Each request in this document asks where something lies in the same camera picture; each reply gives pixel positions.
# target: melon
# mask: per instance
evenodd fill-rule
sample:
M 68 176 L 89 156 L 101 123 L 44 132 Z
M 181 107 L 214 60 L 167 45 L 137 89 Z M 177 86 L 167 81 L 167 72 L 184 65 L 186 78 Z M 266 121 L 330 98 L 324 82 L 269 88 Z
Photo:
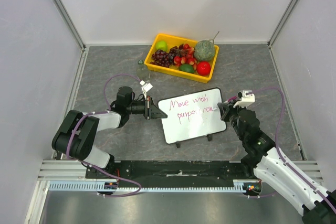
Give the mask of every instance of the melon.
M 199 41 L 195 46 L 194 57 L 200 61 L 211 61 L 216 54 L 215 46 L 209 40 Z

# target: whiteboard black border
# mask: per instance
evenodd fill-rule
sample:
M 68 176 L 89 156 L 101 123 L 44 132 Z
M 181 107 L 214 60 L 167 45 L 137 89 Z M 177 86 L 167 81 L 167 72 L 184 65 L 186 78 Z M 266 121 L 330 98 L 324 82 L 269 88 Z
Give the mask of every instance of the whiteboard black border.
M 157 101 L 157 107 L 160 108 L 160 107 L 159 107 L 159 102 L 164 101 L 164 100 L 168 100 L 168 99 L 172 99 L 172 98 L 177 98 L 177 97 L 184 97 L 184 96 L 189 95 L 189 94 L 196 94 L 196 93 L 200 93 L 200 92 L 203 92 L 203 91 L 209 91 L 209 90 L 213 90 L 213 89 L 218 89 L 218 90 L 219 90 L 219 93 L 221 94 L 221 95 L 220 95 L 220 99 L 221 99 L 221 101 L 223 102 L 223 96 L 222 96 L 222 91 L 221 91 L 221 89 L 220 89 L 219 87 L 215 87 L 215 88 L 211 88 L 211 89 L 203 89 L 203 90 L 200 90 L 200 91 L 195 91 L 195 92 L 187 93 L 187 94 L 183 94 L 183 95 L 177 95 L 177 96 L 175 96 L 175 97 L 168 97 L 168 98 L 160 99 L 160 100 Z M 203 137 L 203 136 L 197 136 L 197 137 L 194 137 L 194 138 L 189 138 L 189 139 L 186 139 L 186 140 L 177 141 L 177 142 L 175 142 L 175 143 L 171 143 L 171 144 L 169 144 L 169 143 L 167 143 L 167 141 L 166 141 L 166 136 L 165 136 L 165 134 L 164 134 L 164 129 L 163 129 L 162 119 L 161 119 L 161 126 L 162 126 L 162 131 L 163 131 L 164 141 L 165 141 L 165 143 L 166 143 L 167 145 L 177 144 L 177 143 L 181 143 L 181 142 L 185 142 L 185 141 L 193 140 L 193 139 L 195 139 L 195 138 Z M 217 132 L 211 133 L 210 135 L 212 135 L 212 134 L 216 134 L 216 133 L 219 133 L 219 132 L 223 132 L 223 131 L 217 131 Z

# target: whiteboard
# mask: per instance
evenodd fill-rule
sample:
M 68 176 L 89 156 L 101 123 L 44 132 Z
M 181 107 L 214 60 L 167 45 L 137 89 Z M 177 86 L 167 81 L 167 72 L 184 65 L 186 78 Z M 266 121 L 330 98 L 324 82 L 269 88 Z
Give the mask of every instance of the whiteboard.
M 160 100 L 157 105 L 168 115 L 162 119 L 168 144 L 205 136 L 226 129 L 217 103 L 222 102 L 219 88 Z

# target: yellow tray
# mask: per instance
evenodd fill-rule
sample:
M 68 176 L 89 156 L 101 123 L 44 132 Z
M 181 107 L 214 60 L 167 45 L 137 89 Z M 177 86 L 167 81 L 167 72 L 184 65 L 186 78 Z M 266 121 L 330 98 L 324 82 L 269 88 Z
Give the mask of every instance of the yellow tray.
M 178 77 L 182 77 L 182 78 L 193 80 L 193 81 L 199 81 L 199 82 L 202 82 L 202 83 L 208 83 L 208 81 L 211 80 L 212 74 L 214 72 L 215 64 L 216 64 L 217 55 L 218 55 L 218 52 L 219 52 L 219 47 L 217 45 L 215 45 L 215 49 L 216 49 L 215 57 L 212 61 L 209 61 L 209 64 L 211 65 L 210 73 L 207 76 L 200 76 L 199 74 L 197 74 L 197 72 L 187 73 L 187 72 L 179 71 L 179 69 L 174 65 L 171 65 L 169 68 L 165 68 L 165 67 L 150 64 L 151 62 L 153 62 L 152 54 L 154 54 L 155 51 L 156 51 L 155 44 L 156 44 L 156 42 L 158 42 L 160 40 L 166 41 L 166 43 L 168 45 L 168 50 L 171 49 L 174 46 L 179 46 L 180 44 L 184 44 L 184 43 L 188 43 L 189 46 L 191 46 L 191 47 L 195 47 L 196 44 L 197 44 L 196 40 L 175 37 L 175 36 L 171 36 L 171 35 L 167 35 L 167 34 L 158 34 L 155 38 L 155 41 L 154 41 L 152 47 L 151 47 L 151 50 L 149 51 L 149 53 L 148 53 L 148 55 L 145 59 L 145 65 L 147 65 L 147 67 L 150 70 L 161 72 L 161 73 L 171 74 L 172 76 L 178 76 Z

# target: clear glass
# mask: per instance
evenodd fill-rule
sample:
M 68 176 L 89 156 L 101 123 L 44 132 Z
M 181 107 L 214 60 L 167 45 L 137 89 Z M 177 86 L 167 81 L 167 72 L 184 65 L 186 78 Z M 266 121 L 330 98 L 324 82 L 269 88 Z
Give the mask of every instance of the clear glass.
M 148 67 L 144 64 L 143 60 L 138 61 L 138 67 L 136 68 L 136 75 L 140 80 L 149 82 L 150 73 Z

